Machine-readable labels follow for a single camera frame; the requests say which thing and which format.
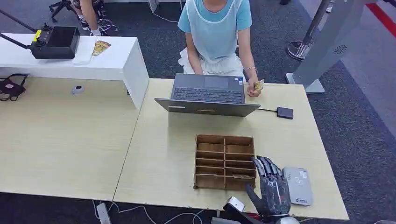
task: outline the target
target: white skirt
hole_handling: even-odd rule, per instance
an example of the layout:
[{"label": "white skirt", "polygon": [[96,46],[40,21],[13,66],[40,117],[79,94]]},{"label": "white skirt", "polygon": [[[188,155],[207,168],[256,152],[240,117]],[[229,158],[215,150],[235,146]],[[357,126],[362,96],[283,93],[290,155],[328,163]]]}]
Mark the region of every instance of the white skirt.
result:
[{"label": "white skirt", "polygon": [[[188,60],[187,48],[184,48],[180,52],[181,58],[179,64],[183,66],[184,74],[195,74],[194,70]],[[243,75],[243,66],[238,56],[233,53],[229,57],[225,57],[217,63],[208,63],[203,57],[199,57],[201,62],[201,68],[204,75],[218,75],[218,76],[242,76],[243,81],[246,82],[245,76]]]}]

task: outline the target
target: floor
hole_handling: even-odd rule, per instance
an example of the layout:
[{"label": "floor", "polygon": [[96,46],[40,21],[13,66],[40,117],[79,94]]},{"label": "floor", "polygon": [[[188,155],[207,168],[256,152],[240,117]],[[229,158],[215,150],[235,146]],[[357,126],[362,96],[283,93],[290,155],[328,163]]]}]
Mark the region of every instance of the floor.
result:
[{"label": "floor", "polygon": [[[54,0],[5,0],[7,11],[30,25],[39,27],[49,19]],[[299,62],[285,53],[287,43],[301,40],[319,0],[292,0],[286,6],[278,0],[250,0],[252,53],[259,77],[266,82],[285,83],[286,72],[293,72]],[[175,23],[163,21],[150,13],[144,3],[111,3],[107,14],[119,26],[122,36],[137,36],[150,77],[172,78],[182,68],[177,64],[179,51],[185,47],[183,33]],[[162,3],[157,13],[177,20],[178,3]],[[71,12],[62,11],[59,25],[76,25]],[[0,32],[28,33],[28,30],[0,15]],[[361,51],[345,56],[330,68],[321,82],[326,93],[310,95],[322,141],[336,177],[346,209],[353,224],[372,224],[381,219],[396,220],[396,139],[395,139],[395,66],[392,54],[395,38],[365,10],[357,42]],[[120,203],[121,209],[132,204]],[[196,210],[146,206],[158,223],[181,212]],[[141,210],[116,214],[114,224],[150,223]],[[202,214],[204,223],[215,212]],[[89,200],[0,194],[0,216],[5,223],[99,223]],[[172,223],[189,223],[191,216]],[[315,220],[308,223],[344,223]]]}]

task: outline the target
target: bracelet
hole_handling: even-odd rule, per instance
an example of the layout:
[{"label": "bracelet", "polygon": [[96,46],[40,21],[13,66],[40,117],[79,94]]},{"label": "bracelet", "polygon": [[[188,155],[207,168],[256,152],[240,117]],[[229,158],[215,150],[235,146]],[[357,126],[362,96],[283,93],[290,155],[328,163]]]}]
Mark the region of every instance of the bracelet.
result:
[{"label": "bracelet", "polygon": [[249,68],[245,69],[245,71],[249,71],[249,70],[252,70],[252,69],[256,70],[256,73],[258,73],[258,70],[257,70],[257,68],[255,66],[249,67]]}]

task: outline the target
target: laptop touchpad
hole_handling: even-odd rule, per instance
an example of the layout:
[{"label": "laptop touchpad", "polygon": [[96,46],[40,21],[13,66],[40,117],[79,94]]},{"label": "laptop touchpad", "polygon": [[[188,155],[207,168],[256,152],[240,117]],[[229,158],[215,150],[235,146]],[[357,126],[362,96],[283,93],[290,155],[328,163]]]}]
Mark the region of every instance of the laptop touchpad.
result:
[{"label": "laptop touchpad", "polygon": [[228,78],[205,77],[206,88],[228,88]]}]

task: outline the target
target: laptop keyboard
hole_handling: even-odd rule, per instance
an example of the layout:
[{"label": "laptop keyboard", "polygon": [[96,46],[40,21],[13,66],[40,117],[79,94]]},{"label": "laptop keyboard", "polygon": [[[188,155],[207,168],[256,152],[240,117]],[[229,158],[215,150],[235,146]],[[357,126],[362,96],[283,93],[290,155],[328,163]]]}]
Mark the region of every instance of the laptop keyboard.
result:
[{"label": "laptop keyboard", "polygon": [[175,88],[174,99],[242,103],[242,92],[235,90],[212,90],[195,88]]}]

